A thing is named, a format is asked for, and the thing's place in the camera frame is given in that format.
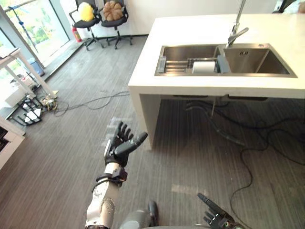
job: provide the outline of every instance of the sink basin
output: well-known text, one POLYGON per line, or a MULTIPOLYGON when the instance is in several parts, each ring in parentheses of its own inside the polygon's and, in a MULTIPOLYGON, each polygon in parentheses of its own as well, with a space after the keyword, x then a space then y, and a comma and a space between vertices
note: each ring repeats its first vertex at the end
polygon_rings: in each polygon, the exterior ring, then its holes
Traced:
POLYGON ((192 75, 195 61, 216 61, 220 55, 219 45, 163 46, 156 75, 192 75))
POLYGON ((246 76, 289 77, 294 72, 270 44, 225 44, 163 46, 155 72, 156 76, 246 76), (193 73, 194 62, 214 61, 223 57, 222 65, 228 69, 221 73, 193 73))
POLYGON ((269 44, 236 44, 224 49, 232 73, 295 74, 269 44))

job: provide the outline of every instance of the white table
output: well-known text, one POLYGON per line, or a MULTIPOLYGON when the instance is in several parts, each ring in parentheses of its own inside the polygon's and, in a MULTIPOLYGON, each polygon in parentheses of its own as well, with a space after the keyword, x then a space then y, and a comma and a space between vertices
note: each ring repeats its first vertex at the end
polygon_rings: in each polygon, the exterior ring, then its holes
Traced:
POLYGON ((32 65, 25 59, 25 57, 22 55, 20 52, 20 48, 13 49, 11 51, 5 51, 5 52, 0 52, 0 56, 3 59, 0 59, 0 69, 5 68, 13 77, 14 79, 25 89, 25 91, 28 94, 34 94, 32 90, 24 83, 22 82, 19 77, 13 72, 12 69, 9 68, 8 64, 17 58, 20 59, 23 64, 27 67, 27 69, 32 73, 36 80, 41 84, 43 89, 52 97, 56 98, 56 94, 51 90, 51 88, 45 83, 45 81, 39 76, 39 74, 34 70, 32 65))
POLYGON ((236 15, 157 18, 129 81, 132 102, 150 144, 162 95, 305 98, 305 14, 242 15, 249 31, 235 43, 269 43, 297 78, 154 76, 163 45, 227 43, 236 15))

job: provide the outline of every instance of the double sink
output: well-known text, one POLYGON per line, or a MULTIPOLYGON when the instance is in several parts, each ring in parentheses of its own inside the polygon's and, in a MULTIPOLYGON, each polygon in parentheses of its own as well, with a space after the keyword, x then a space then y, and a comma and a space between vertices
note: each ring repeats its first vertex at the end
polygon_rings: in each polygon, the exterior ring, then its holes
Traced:
POLYGON ((155 75, 297 78, 270 44, 162 46, 155 75), (215 62, 214 72, 193 73, 194 62, 206 61, 215 62))

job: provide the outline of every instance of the faucet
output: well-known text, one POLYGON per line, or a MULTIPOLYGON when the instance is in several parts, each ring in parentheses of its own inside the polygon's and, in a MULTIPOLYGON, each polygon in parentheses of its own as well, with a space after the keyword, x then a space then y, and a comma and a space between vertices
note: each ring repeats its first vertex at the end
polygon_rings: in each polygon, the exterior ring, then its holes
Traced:
POLYGON ((242 0, 242 4, 240 5, 236 21, 235 21, 234 26, 232 28, 232 32, 231 32, 231 34, 230 34, 230 36, 228 38, 228 43, 226 45, 226 48, 232 46, 232 44, 236 40, 236 38, 238 38, 239 36, 243 35, 245 32, 247 32, 249 30, 249 28, 246 27, 243 30, 241 30, 240 32, 236 33, 237 30, 238 30, 238 27, 239 27, 239 19, 240 19, 240 16, 242 15, 245 3, 246 3, 246 0, 242 0))

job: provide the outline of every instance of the white countertop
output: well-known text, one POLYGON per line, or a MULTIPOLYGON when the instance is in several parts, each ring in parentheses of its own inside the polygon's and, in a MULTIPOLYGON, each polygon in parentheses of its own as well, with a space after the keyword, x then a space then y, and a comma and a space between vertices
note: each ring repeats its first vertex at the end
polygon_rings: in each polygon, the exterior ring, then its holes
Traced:
POLYGON ((163 45, 227 43, 236 15, 157 18, 129 81, 139 94, 305 98, 305 14, 244 14, 234 43, 269 43, 298 78, 154 76, 163 45))

